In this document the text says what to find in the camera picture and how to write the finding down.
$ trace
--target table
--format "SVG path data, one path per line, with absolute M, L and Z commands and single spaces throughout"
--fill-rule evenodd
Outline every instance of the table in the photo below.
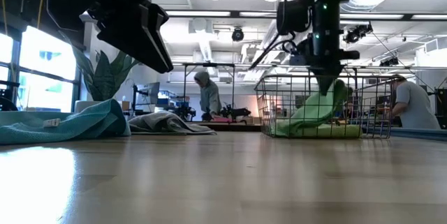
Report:
M 133 136 L 0 147 L 0 223 L 445 223 L 447 144 Z

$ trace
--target gray towel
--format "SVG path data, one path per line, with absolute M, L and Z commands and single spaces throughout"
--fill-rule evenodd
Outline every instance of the gray towel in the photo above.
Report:
M 206 126 L 186 124 L 172 112 L 160 111 L 129 120 L 132 134 L 204 135 L 216 134 Z

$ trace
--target window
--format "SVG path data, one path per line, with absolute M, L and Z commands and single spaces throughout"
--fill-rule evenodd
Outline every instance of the window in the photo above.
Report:
M 19 110 L 71 112 L 73 84 L 23 72 L 19 80 Z
M 13 55 L 13 39 L 0 34 L 0 62 L 9 64 Z
M 8 81 L 9 70 L 7 67 L 0 67 L 0 80 Z M 6 89 L 6 85 L 0 84 L 0 89 Z
M 75 79 L 76 60 L 71 46 L 30 26 L 22 35 L 20 66 Z

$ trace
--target hood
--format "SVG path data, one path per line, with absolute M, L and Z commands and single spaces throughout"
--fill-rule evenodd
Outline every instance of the hood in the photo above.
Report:
M 208 74 L 208 72 L 205 71 L 200 71 L 196 73 L 196 75 L 194 75 L 194 79 L 197 79 L 204 85 L 207 85 L 208 82 L 210 81 L 210 74 Z

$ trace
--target security camera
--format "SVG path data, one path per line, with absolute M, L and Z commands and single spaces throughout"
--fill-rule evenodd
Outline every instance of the security camera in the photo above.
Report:
M 231 36 L 231 38 L 233 39 L 233 41 L 235 42 L 240 42 L 242 40 L 244 40 L 244 32 L 242 32 L 241 28 L 235 28 L 235 30 L 233 31 L 233 35 Z

